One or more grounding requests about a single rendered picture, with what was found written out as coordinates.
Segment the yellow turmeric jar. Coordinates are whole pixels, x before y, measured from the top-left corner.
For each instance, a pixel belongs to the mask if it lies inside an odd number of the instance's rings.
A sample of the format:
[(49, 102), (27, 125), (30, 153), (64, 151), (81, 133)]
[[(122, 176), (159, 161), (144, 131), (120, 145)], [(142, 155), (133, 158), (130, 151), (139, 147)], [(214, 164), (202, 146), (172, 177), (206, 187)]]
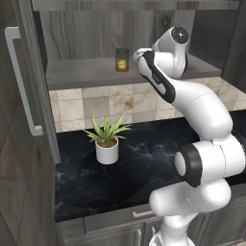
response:
[(115, 70), (127, 72), (129, 70), (129, 50), (127, 48), (117, 48), (115, 51)]

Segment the grey base cabinet run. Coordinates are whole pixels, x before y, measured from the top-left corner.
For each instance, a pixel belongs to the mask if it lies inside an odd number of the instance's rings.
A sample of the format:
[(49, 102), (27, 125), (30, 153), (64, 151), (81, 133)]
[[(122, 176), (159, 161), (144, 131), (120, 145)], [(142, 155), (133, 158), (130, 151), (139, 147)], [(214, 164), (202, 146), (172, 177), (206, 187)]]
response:
[(187, 235), (196, 246), (230, 246), (246, 240), (246, 184), (232, 187), (232, 199), (224, 208), (197, 215)]

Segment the grey base cabinet door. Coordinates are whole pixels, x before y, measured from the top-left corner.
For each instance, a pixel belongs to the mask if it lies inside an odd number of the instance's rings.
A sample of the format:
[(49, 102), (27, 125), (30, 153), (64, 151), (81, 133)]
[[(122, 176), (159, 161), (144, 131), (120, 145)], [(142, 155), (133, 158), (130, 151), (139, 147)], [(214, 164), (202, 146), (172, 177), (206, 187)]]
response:
[(155, 227), (157, 233), (161, 227), (161, 220), (150, 220), (145, 223), (143, 246), (149, 246), (149, 242), (152, 239), (152, 227)]
[(93, 234), (66, 239), (64, 246), (136, 246), (137, 230), (142, 224), (123, 226), (116, 229), (97, 231)]

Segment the green plant in white pot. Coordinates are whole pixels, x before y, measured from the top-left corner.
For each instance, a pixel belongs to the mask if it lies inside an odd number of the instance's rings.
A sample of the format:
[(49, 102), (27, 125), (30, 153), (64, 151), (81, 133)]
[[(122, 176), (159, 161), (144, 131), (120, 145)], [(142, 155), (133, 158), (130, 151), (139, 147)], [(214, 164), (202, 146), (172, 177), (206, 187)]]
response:
[(100, 128), (96, 123), (95, 117), (92, 117), (93, 132), (85, 130), (91, 141), (95, 142), (96, 159), (101, 164), (114, 164), (119, 157), (119, 139), (125, 139), (120, 135), (122, 132), (130, 131), (130, 125), (122, 126), (123, 116), (120, 116), (113, 124), (107, 116), (103, 118), (103, 127)]

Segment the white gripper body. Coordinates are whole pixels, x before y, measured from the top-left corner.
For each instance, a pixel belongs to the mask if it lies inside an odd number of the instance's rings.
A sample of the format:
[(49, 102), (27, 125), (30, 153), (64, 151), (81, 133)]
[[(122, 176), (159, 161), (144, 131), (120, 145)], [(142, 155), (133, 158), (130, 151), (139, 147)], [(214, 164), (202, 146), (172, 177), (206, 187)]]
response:
[(134, 61), (139, 62), (140, 60), (145, 60), (144, 54), (146, 52), (152, 52), (151, 48), (139, 48), (134, 52)]

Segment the grey drawer front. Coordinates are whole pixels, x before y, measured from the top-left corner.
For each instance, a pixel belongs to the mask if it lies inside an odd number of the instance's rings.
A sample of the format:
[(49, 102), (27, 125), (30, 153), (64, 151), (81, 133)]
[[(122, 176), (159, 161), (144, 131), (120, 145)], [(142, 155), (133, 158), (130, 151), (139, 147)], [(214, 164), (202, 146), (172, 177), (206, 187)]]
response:
[(145, 205), (130, 207), (126, 209), (112, 210), (109, 212), (87, 216), (84, 218), (85, 232), (90, 233), (93, 231), (98, 231), (109, 227), (138, 222), (140, 220), (155, 217), (155, 214), (141, 217), (141, 218), (133, 217), (133, 211), (144, 212), (149, 210), (151, 210), (150, 205), (145, 204)]

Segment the grey wood wall cabinet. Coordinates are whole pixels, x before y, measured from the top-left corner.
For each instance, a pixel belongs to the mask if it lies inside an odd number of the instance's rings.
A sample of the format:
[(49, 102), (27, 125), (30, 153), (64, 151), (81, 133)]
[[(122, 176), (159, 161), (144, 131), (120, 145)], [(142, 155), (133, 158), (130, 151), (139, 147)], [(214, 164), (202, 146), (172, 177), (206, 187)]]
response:
[(186, 79), (222, 72), (240, 0), (31, 0), (39, 18), (48, 87), (139, 84), (134, 61), (115, 70), (118, 48), (152, 46), (172, 26), (189, 33)]

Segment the grey wood cabinet door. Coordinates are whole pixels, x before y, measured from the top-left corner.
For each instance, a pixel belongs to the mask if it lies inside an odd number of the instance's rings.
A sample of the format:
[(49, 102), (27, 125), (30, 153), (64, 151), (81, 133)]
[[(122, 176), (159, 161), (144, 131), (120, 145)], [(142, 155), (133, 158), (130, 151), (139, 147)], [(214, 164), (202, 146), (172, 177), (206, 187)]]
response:
[(221, 78), (246, 93), (246, 0), (240, 0)]
[[(55, 167), (58, 142), (44, 78), (39, 16), (31, 0), (0, 0), (0, 246), (63, 246), (55, 222)], [(35, 125), (30, 132), (5, 29), (17, 26), (13, 41)]]

